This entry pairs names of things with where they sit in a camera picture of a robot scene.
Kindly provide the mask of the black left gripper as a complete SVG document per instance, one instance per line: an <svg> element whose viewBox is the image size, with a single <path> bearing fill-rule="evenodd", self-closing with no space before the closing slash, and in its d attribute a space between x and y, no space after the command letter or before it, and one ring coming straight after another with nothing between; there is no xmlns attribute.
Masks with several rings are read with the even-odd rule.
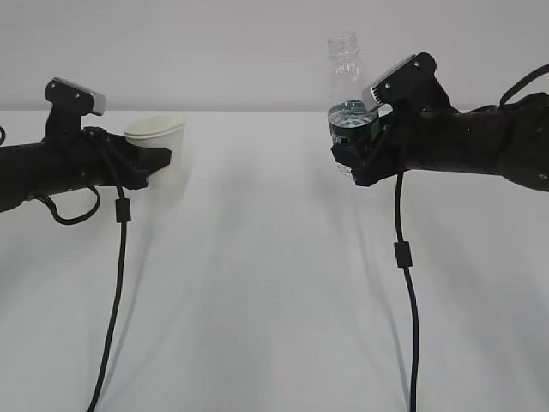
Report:
<svg viewBox="0 0 549 412"><path fill-rule="evenodd" d="M93 150L92 170L99 186L141 190L150 187L153 176L171 164L170 149L139 147L99 127L84 128L81 137Z"/></svg>

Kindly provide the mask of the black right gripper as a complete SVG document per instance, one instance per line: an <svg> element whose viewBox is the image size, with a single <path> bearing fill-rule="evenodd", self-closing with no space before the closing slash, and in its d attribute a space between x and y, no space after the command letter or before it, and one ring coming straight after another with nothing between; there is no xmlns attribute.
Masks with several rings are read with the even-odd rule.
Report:
<svg viewBox="0 0 549 412"><path fill-rule="evenodd" d="M381 133L369 151L332 143L331 154L338 169L358 187L370 187L395 176L400 170L429 169L425 158L413 158L410 153L402 151L406 141L396 122L398 117L390 112L379 115L379 118Z"/></svg>

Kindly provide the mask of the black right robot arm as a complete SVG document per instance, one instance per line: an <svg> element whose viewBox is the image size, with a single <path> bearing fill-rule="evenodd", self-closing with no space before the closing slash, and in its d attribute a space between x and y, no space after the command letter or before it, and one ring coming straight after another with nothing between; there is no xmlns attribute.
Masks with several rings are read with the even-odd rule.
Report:
<svg viewBox="0 0 549 412"><path fill-rule="evenodd" d="M381 130L335 144L334 160L356 185L370 187L408 170L499 176L548 190L548 95L530 94L471 112L415 112L408 105L380 119Z"/></svg>

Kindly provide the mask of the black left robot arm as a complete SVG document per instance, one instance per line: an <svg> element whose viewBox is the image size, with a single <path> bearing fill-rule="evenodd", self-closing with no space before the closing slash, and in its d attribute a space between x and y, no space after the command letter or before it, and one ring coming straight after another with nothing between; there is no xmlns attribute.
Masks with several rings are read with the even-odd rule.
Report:
<svg viewBox="0 0 549 412"><path fill-rule="evenodd" d="M89 186L140 190L171 163L167 148L143 148L97 127L1 148L1 210Z"/></svg>

